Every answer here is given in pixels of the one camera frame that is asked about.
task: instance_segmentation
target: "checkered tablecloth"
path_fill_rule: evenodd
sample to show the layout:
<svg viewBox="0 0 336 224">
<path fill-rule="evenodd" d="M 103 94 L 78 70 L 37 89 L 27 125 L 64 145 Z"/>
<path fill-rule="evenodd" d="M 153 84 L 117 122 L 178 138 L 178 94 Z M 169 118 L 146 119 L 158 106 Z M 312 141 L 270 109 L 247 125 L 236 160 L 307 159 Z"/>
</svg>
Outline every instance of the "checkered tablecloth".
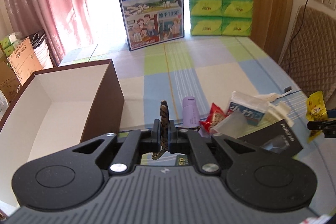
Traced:
<svg viewBox="0 0 336 224">
<path fill-rule="evenodd" d="M 159 118 L 159 105 L 166 100 L 170 119 L 182 122 L 182 99 L 194 96 L 201 118 L 206 118 L 215 102 L 226 109 L 235 90 L 249 94 L 282 94 L 288 86 L 290 95 L 278 99 L 292 109 L 292 130 L 304 150 L 297 159 L 308 164 L 318 177 L 318 190 L 311 208 L 319 214 L 336 207 L 336 140 L 319 136 L 307 143 L 306 96 L 291 78 L 247 37 L 186 37 L 171 42 L 128 51 L 127 45 L 92 45 L 69 52 L 61 65 L 112 59 L 122 88 L 125 104 L 121 128 L 151 128 Z M 267 126 L 261 121 L 259 128 Z M 144 155 L 142 164 L 174 165 L 176 155 L 167 152 L 159 160 Z"/>
</svg>

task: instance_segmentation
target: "brown quilted cushion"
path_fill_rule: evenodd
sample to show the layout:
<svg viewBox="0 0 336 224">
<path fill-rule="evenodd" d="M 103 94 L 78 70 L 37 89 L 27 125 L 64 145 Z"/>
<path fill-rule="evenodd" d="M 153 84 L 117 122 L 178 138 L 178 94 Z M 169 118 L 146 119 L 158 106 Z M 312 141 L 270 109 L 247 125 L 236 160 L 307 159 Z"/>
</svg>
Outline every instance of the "brown quilted cushion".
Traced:
<svg viewBox="0 0 336 224">
<path fill-rule="evenodd" d="M 302 22 L 303 6 L 299 8 L 293 37 Z M 289 45 L 280 66 L 288 72 Z M 306 8 L 303 26 L 292 41 L 291 66 L 288 73 L 302 91 L 310 94 L 322 90 L 324 100 L 336 89 L 336 20 L 311 7 Z"/>
</svg>

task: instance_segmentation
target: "yellow snack bag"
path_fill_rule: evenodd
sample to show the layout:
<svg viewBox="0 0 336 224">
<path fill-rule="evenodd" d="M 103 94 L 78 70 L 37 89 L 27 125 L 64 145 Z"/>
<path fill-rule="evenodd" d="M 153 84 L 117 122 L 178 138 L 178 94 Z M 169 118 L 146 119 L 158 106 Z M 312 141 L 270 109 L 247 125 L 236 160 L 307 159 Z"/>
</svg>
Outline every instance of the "yellow snack bag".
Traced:
<svg viewBox="0 0 336 224">
<path fill-rule="evenodd" d="M 309 96 L 306 101 L 307 113 L 306 118 L 308 121 L 326 121 L 328 120 L 327 109 L 324 105 L 322 91 L 317 91 Z M 308 142 L 311 142 L 318 135 L 321 134 L 321 130 L 312 130 L 310 132 Z"/>
</svg>

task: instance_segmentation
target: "purple bottle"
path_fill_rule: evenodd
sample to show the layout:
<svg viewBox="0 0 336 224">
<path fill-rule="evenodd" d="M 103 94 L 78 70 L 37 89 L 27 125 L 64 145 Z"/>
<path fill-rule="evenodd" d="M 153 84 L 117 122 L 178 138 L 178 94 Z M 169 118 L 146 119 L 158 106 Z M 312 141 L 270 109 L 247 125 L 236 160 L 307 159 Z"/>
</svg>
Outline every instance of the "purple bottle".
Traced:
<svg viewBox="0 0 336 224">
<path fill-rule="evenodd" d="M 195 97 L 184 97 L 183 107 L 183 127 L 192 128 L 200 125 L 200 114 L 196 105 Z"/>
</svg>

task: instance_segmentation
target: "red snack package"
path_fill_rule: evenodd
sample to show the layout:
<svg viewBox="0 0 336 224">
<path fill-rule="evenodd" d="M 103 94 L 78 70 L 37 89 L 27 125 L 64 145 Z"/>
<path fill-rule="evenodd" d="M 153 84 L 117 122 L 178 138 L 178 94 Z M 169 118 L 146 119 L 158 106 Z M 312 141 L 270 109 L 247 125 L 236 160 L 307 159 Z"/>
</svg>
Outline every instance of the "red snack package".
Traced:
<svg viewBox="0 0 336 224">
<path fill-rule="evenodd" d="M 227 115 L 224 114 L 223 110 L 221 110 L 221 108 L 215 103 L 212 103 L 208 118 L 206 121 L 199 121 L 199 123 L 209 133 L 212 127 L 223 121 L 226 117 Z"/>
</svg>

